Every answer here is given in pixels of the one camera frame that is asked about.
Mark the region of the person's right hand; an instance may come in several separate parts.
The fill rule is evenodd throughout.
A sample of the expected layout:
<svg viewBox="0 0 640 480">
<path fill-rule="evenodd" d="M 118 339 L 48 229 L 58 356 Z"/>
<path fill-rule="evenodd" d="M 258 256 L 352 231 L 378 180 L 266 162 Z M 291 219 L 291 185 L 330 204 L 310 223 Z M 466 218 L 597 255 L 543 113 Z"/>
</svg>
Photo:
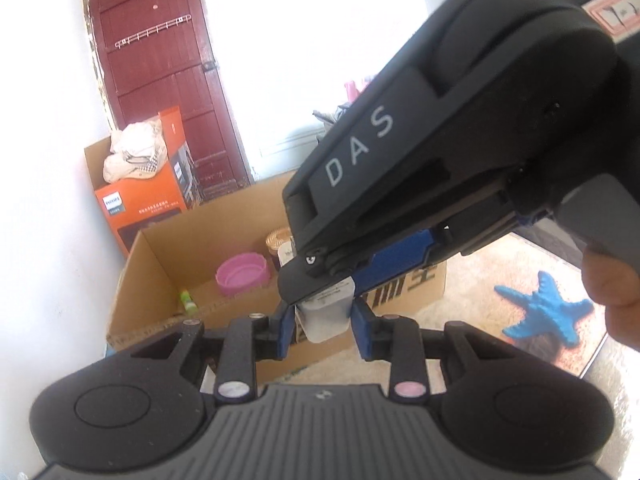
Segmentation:
<svg viewBox="0 0 640 480">
<path fill-rule="evenodd" d="M 639 274 L 627 263 L 587 248 L 582 254 L 582 282 L 589 297 L 605 306 L 608 334 L 639 351 Z"/>
</svg>

